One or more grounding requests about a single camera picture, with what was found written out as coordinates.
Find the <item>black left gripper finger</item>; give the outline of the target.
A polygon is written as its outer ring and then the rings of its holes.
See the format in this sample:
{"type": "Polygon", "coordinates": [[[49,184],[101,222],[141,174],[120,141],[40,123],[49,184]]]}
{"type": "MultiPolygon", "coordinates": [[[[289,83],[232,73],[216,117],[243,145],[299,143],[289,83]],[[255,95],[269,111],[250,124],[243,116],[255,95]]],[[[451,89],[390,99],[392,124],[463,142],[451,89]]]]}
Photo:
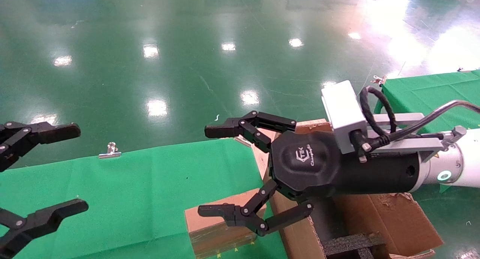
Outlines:
{"type": "Polygon", "coordinates": [[[48,122],[0,125],[0,171],[4,172],[39,144],[52,144],[77,138],[81,130],[76,123],[53,126],[48,122]]]}
{"type": "Polygon", "coordinates": [[[82,199],[72,199],[37,210],[26,218],[1,208],[1,225],[8,228],[0,239],[1,258],[12,259],[34,239],[55,233],[65,218],[88,209],[89,205],[82,199]]]}

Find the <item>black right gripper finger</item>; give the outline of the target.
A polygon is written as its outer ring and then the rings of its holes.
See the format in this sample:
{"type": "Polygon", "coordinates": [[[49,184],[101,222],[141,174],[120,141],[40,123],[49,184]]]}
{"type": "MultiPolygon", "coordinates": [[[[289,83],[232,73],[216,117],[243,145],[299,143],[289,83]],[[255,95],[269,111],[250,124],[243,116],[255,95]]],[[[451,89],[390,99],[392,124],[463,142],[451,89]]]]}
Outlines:
{"type": "Polygon", "coordinates": [[[271,150],[271,139],[259,128],[277,133],[295,131],[297,122],[293,119],[268,113],[251,111],[242,117],[227,118],[221,125],[206,125],[207,138],[233,138],[242,136],[264,153],[271,150]]]}
{"type": "Polygon", "coordinates": [[[228,227],[246,227],[258,236],[274,233],[310,216],[314,206],[310,201],[305,201],[278,215],[262,219],[257,213],[277,188],[278,184],[269,180],[244,206],[228,203],[200,205],[198,214],[202,217],[221,217],[228,227]]]}

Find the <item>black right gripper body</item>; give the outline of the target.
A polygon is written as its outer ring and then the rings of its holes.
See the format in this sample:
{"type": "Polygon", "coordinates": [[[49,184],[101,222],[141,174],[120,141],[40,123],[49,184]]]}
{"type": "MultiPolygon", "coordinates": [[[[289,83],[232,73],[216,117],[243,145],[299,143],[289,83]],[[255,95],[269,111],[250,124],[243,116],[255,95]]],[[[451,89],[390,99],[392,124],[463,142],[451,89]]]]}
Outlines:
{"type": "Polygon", "coordinates": [[[271,143],[271,177],[289,199],[406,193],[419,172],[416,153],[386,153],[362,163],[356,153],[341,153],[329,132],[288,131],[271,143]]]}

